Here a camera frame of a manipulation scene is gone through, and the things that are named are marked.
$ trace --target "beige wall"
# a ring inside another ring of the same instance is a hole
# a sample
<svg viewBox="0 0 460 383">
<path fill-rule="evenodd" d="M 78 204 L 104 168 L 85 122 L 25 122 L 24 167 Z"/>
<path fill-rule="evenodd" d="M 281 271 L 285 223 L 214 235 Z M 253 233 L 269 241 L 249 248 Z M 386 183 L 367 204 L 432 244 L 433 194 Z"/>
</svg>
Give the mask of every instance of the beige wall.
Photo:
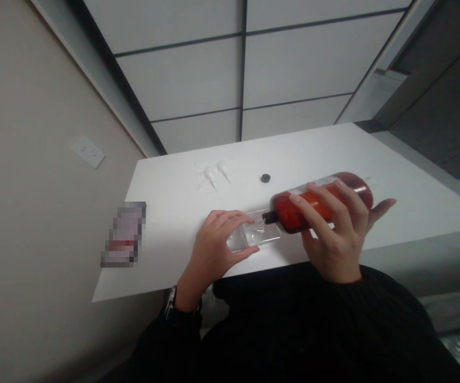
<svg viewBox="0 0 460 383">
<path fill-rule="evenodd" d="M 83 135 L 97 170 L 70 149 Z M 33 6 L 0 0 L 0 382 L 75 376 L 156 315 L 160 293 L 91 303 L 140 158 Z"/>
</svg>

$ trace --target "right hand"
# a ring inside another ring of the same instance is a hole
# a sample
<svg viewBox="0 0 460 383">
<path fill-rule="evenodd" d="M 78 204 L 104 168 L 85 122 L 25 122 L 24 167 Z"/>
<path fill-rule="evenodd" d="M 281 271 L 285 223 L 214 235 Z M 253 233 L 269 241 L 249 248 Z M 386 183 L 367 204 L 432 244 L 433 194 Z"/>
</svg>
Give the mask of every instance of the right hand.
<svg viewBox="0 0 460 383">
<path fill-rule="evenodd" d="M 362 278 L 359 256 L 365 236 L 397 200 L 385 199 L 369 211 L 353 189 L 340 180 L 334 185 L 347 206 L 327 189 L 312 183 L 306 185 L 331 212 L 334 229 L 304 198 L 295 194 L 289 198 L 317 234 L 317 238 L 313 238 L 310 230 L 301 232 L 303 247 L 312 264 L 328 282 L 348 284 Z"/>
</svg>

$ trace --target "power outlet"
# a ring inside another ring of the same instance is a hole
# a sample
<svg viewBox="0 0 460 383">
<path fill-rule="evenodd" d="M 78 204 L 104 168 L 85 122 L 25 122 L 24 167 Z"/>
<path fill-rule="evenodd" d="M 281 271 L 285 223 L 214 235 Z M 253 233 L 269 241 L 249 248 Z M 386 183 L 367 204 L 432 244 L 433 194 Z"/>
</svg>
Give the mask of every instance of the power outlet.
<svg viewBox="0 0 460 383">
<path fill-rule="evenodd" d="M 88 162 L 94 169 L 97 169 L 105 155 L 86 137 L 81 137 L 72 148 L 79 157 Z"/>
</svg>

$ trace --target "person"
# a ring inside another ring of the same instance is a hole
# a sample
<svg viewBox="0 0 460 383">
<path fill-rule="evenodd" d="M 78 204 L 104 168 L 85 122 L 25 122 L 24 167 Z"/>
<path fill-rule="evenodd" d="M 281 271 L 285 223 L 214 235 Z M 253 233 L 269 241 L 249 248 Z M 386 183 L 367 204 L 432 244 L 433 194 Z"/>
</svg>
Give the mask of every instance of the person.
<svg viewBox="0 0 460 383">
<path fill-rule="evenodd" d="M 301 233 L 306 263 L 222 279 L 259 248 L 232 253 L 227 238 L 252 221 L 240 211 L 212 211 L 169 304 L 136 344 L 128 380 L 460 382 L 460 366 L 421 303 L 359 265 L 365 236 L 396 201 L 369 211 L 351 188 L 335 184 L 346 204 L 307 184 L 334 229 L 290 196 L 317 236 Z M 200 341 L 201 296 L 213 283 L 229 314 Z"/>
</svg>

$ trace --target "left hand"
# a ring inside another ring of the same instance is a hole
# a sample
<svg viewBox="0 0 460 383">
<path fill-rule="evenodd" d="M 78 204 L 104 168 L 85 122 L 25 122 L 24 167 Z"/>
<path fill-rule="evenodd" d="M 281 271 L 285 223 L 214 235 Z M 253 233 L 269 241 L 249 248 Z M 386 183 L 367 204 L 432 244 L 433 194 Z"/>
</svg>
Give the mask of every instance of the left hand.
<svg viewBox="0 0 460 383">
<path fill-rule="evenodd" d="M 260 250 L 248 247 L 232 253 L 226 240 L 238 226 L 253 223 L 239 210 L 213 210 L 196 235 L 193 253 L 184 273 L 177 283 L 176 309 L 184 312 L 196 310 L 205 290 L 221 279 L 231 267 Z"/>
</svg>

